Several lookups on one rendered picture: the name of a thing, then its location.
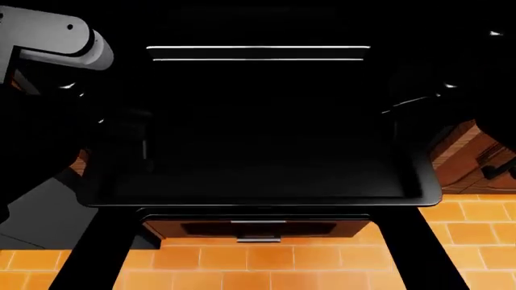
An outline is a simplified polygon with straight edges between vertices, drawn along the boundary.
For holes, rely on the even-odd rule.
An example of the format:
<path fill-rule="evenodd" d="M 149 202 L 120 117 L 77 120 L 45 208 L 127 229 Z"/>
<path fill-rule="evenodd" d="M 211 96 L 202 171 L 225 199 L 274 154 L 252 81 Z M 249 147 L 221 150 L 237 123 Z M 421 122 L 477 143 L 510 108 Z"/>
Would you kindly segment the black oven bottom drawer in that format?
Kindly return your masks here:
<path fill-rule="evenodd" d="M 335 209 L 231 207 L 147 208 L 139 211 L 144 226 L 159 238 L 233 238 L 231 221 L 286 221 L 283 238 L 351 238 L 368 215 Z"/>

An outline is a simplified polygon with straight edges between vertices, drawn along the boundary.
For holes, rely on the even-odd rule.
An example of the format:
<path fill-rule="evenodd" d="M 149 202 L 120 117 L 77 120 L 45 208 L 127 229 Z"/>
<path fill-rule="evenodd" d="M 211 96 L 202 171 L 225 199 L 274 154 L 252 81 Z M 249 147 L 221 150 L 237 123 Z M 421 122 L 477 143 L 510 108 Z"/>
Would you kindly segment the black oven body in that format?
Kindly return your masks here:
<path fill-rule="evenodd" d="M 377 21 L 343 4 L 126 0 L 106 26 L 125 80 L 109 108 L 181 126 L 396 124 Z M 369 46 L 362 61 L 154 61 L 149 46 Z"/>

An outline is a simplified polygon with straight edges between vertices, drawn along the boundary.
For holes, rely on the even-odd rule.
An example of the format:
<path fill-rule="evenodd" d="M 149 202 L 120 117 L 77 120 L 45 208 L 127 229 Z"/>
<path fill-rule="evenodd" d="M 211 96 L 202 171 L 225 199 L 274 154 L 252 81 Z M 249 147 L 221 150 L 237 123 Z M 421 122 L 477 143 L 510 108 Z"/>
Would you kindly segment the brown wooden cabinet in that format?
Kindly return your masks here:
<path fill-rule="evenodd" d="M 443 193 L 516 194 L 516 180 L 503 173 L 484 178 L 484 166 L 516 166 L 516 151 L 504 147 L 477 127 L 474 121 L 453 127 L 431 152 Z"/>

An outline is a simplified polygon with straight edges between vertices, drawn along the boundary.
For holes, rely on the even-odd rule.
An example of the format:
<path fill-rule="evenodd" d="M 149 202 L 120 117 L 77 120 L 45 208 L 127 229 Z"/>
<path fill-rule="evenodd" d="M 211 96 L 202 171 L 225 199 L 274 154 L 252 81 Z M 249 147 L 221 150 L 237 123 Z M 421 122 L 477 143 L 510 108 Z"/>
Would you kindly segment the grey flat panel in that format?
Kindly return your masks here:
<path fill-rule="evenodd" d="M 80 184 L 79 176 L 56 176 L 9 204 L 9 217 L 0 223 L 0 251 L 72 250 L 102 210 L 77 201 Z"/>

